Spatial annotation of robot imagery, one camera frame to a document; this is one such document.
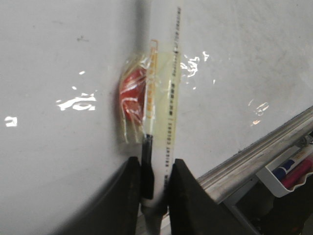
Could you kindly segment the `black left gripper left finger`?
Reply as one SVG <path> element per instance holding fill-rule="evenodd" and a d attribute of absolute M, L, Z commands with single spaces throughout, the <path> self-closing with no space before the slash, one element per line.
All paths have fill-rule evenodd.
<path fill-rule="evenodd" d="M 129 157 L 110 181 L 55 235 L 134 235 L 140 200 L 140 163 Z"/>

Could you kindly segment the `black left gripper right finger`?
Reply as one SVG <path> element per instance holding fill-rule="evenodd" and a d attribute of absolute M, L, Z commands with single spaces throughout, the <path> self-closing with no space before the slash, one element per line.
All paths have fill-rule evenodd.
<path fill-rule="evenodd" d="M 173 235 L 251 235 L 231 213 L 218 205 L 194 178 L 182 159 L 175 159 L 168 186 Z"/>

